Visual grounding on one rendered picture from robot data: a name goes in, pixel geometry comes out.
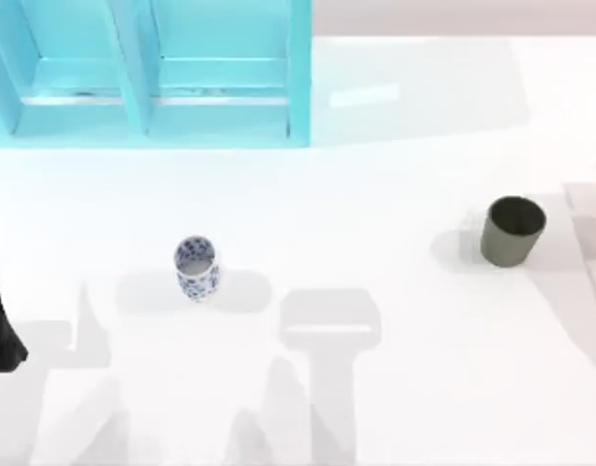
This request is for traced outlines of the blue and white patterned cup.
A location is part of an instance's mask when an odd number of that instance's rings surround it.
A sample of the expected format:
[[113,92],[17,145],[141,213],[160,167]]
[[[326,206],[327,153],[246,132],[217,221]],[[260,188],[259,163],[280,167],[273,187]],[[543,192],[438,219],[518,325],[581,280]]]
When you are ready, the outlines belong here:
[[174,252],[174,265],[180,288],[188,299],[200,302],[218,289],[218,257],[207,237],[194,235],[183,239]]

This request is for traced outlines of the dark grey cup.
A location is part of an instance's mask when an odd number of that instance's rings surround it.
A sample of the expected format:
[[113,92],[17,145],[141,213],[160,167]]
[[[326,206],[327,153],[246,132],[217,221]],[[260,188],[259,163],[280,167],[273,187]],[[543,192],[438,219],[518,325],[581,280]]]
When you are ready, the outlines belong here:
[[483,258],[501,268],[522,264],[544,233],[546,221],[545,211],[527,197],[508,195],[494,200],[480,237]]

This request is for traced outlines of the light blue rack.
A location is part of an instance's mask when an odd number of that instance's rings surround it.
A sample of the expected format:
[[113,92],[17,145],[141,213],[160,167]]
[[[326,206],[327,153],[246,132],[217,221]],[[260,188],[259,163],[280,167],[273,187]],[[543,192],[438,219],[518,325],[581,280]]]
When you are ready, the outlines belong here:
[[0,0],[0,148],[300,148],[313,0]]

